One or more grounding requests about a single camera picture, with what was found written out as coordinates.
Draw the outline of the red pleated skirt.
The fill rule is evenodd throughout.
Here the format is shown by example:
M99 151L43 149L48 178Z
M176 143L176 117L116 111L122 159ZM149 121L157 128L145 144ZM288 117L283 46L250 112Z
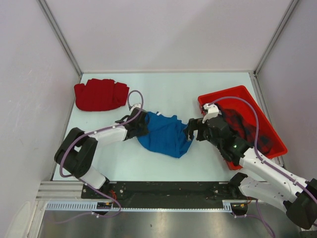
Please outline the red pleated skirt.
M126 105L130 88L113 79L89 79L74 86L75 105L86 112L110 111Z

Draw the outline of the blue skirt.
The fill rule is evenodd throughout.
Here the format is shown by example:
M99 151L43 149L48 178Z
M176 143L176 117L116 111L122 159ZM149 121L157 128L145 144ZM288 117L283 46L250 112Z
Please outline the blue skirt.
M146 116L148 134L137 137L147 150L174 158L181 158L192 144L187 140L184 129L187 127L176 115L166 117L148 112Z

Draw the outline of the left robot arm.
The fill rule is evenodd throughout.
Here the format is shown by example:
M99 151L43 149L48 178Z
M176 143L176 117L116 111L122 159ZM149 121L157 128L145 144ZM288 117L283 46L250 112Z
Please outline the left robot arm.
M130 115L105 130L88 134L75 127L58 148L54 161L71 176L90 185L98 198L104 198L109 194L109 179L92 166L97 147L146 135L149 133L148 123L148 112L134 108Z

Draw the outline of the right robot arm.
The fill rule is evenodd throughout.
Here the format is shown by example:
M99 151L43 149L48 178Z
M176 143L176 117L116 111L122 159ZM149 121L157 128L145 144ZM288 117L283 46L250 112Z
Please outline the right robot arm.
M235 174L229 181L229 195L259 199L281 211L298 227L308 230L317 221L317 181L307 181L275 164L247 140L234 132L221 117L190 119L184 129L188 140L208 141L229 162L257 174L259 182L244 173Z

